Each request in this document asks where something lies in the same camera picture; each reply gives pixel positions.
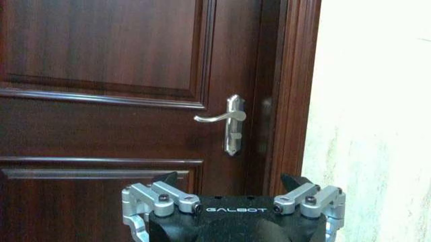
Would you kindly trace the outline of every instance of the door molding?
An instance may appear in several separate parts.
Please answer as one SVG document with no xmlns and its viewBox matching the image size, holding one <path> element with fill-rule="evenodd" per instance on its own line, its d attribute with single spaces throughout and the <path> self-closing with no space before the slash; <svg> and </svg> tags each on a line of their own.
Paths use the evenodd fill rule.
<svg viewBox="0 0 431 242">
<path fill-rule="evenodd" d="M 263 1 L 256 90 L 271 91 L 271 96 L 256 94 L 254 117 L 266 117 L 260 111 L 266 105 L 271 112 L 263 118 L 267 124 L 256 118 L 252 127 L 251 145 L 256 148 L 251 148 L 248 154 L 246 192 L 250 194 L 286 193 L 280 174 L 302 173 L 320 4 L 320 0 Z M 266 22 L 276 10 L 278 23 Z M 274 28 L 274 25 L 278 32 L 264 33 L 263 28 Z M 275 41 L 271 35 L 276 35 L 274 50 L 267 48 Z M 266 147 L 259 153 L 255 150 L 262 145 Z"/>
</svg>

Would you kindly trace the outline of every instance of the raised door panel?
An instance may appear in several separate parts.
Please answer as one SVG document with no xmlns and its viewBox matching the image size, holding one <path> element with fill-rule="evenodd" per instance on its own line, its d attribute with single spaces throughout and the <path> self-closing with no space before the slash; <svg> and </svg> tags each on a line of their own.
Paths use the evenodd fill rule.
<svg viewBox="0 0 431 242">
<path fill-rule="evenodd" d="M 121 223 L 121 189 L 175 170 L 179 189 L 196 193 L 195 168 L 3 167 L 0 240 L 129 241 L 129 228 Z"/>
<path fill-rule="evenodd" d="M 3 94 L 140 105 L 172 101 L 180 107 L 189 102 L 203 108 L 212 5 L 211 0 L 7 1 Z"/>
</svg>

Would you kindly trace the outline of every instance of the galbot logo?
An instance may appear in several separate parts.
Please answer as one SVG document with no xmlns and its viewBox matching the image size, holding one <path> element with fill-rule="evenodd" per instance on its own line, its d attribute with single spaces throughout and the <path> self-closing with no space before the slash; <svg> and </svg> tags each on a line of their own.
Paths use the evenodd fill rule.
<svg viewBox="0 0 431 242">
<path fill-rule="evenodd" d="M 267 208 L 207 208 L 207 212 L 227 212 L 227 213 L 258 213 L 264 212 Z"/>
</svg>

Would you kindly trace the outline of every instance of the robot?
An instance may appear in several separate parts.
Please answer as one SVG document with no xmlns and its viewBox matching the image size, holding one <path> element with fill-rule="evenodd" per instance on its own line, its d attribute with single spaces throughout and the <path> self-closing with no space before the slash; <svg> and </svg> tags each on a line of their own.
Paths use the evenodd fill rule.
<svg viewBox="0 0 431 242">
<path fill-rule="evenodd" d="M 346 194 L 304 177 L 282 175 L 275 197 L 197 196 L 175 188 L 176 173 L 121 191 L 123 223 L 135 242 L 334 242 L 344 226 Z"/>
</svg>

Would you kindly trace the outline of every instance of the silver door handle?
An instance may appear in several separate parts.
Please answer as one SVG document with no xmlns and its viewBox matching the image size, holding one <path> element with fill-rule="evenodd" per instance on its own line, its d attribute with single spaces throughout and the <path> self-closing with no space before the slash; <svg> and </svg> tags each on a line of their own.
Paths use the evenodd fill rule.
<svg viewBox="0 0 431 242">
<path fill-rule="evenodd" d="M 227 112 L 219 116 L 215 117 L 200 117 L 200 116 L 195 116 L 195 120 L 200 123 L 212 123 L 212 122 L 218 122 L 220 120 L 232 118 L 238 121 L 244 121 L 246 120 L 246 113 L 243 111 L 234 111 L 234 112 Z"/>
<path fill-rule="evenodd" d="M 227 113 L 215 117 L 195 116 L 195 120 L 200 123 L 212 123 L 220 120 L 227 120 L 226 125 L 226 138 L 224 138 L 224 151 L 234 156 L 242 149 L 243 138 L 243 121 L 246 120 L 244 113 L 244 99 L 239 95 L 228 98 Z"/>
</svg>

